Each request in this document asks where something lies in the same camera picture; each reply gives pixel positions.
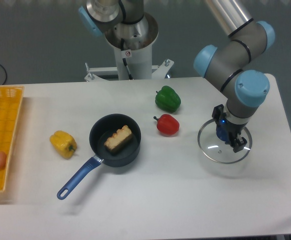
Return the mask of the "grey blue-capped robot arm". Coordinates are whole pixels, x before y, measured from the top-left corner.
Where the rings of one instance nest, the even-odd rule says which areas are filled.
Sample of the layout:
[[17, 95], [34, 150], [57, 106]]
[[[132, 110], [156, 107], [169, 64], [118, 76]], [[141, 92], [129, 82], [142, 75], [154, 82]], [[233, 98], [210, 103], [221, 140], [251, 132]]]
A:
[[[265, 21], [254, 21], [239, 0], [208, 0], [210, 11], [229, 38], [224, 48], [205, 46], [195, 57], [196, 72], [227, 99], [216, 106], [212, 118], [216, 135], [241, 151], [247, 140], [241, 131], [270, 89], [259, 71], [244, 70], [275, 41], [275, 31]], [[105, 36], [115, 55], [121, 80], [151, 79], [152, 45], [159, 28], [141, 0], [89, 0], [78, 9], [83, 25], [94, 36]]]

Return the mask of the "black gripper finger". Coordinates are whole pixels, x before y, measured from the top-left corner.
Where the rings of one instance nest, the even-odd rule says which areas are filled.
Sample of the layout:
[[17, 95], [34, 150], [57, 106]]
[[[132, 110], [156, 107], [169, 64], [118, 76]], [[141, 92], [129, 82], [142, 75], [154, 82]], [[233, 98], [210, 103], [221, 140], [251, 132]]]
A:
[[244, 147], [246, 146], [246, 139], [244, 137], [237, 137], [234, 141], [233, 141], [233, 152], [234, 153], [238, 153], [241, 150], [244, 149]]
[[227, 133], [227, 132], [225, 132], [224, 134], [223, 134], [223, 141], [224, 141], [224, 143], [226, 144], [226, 145], [232, 145], [232, 142], [231, 142], [231, 140], [230, 140], [230, 137], [229, 137], [229, 134]]

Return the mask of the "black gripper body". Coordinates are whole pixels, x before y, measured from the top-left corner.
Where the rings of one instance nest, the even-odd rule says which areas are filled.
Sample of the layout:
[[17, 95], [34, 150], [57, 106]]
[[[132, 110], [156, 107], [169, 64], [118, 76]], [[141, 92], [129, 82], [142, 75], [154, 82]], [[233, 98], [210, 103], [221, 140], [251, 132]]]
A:
[[245, 124], [234, 124], [227, 119], [227, 114], [224, 112], [224, 105], [220, 104], [213, 108], [212, 119], [216, 124], [216, 135], [223, 141], [223, 134], [228, 133], [231, 142], [233, 143], [237, 137], [241, 136], [241, 131]]

